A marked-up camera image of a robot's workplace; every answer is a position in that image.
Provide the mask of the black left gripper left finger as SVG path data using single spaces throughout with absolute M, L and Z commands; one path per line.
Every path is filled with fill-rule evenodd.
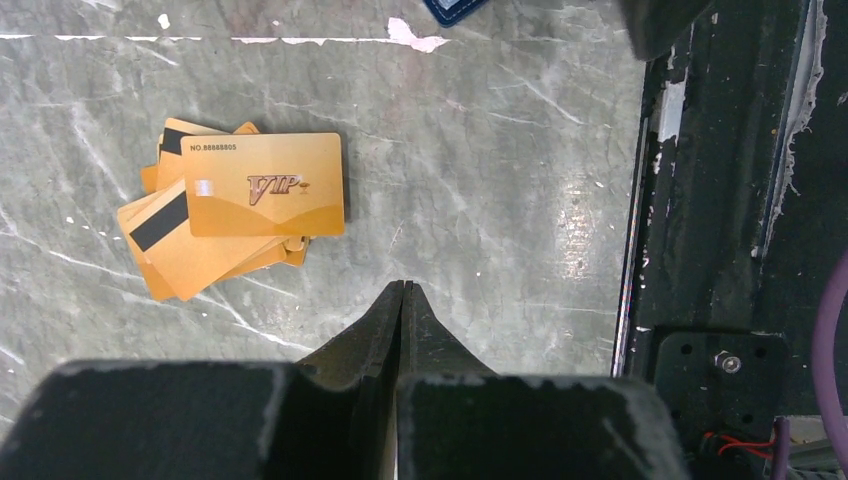
M 81 360 L 1 447 L 5 479 L 390 479 L 405 285 L 298 362 Z

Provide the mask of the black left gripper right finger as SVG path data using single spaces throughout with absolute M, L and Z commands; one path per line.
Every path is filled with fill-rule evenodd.
M 670 412 L 638 380 L 499 375 L 404 288 L 397 383 L 403 479 L 685 479 Z

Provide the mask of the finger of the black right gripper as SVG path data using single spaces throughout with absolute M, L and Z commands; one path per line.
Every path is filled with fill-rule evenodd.
M 710 0 L 618 0 L 636 59 L 651 61 L 675 41 L 711 4 Z

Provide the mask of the blue leather card holder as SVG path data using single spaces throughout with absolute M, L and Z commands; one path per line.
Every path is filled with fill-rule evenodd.
M 474 13 L 487 0 L 423 0 L 430 14 L 444 28 L 450 28 Z

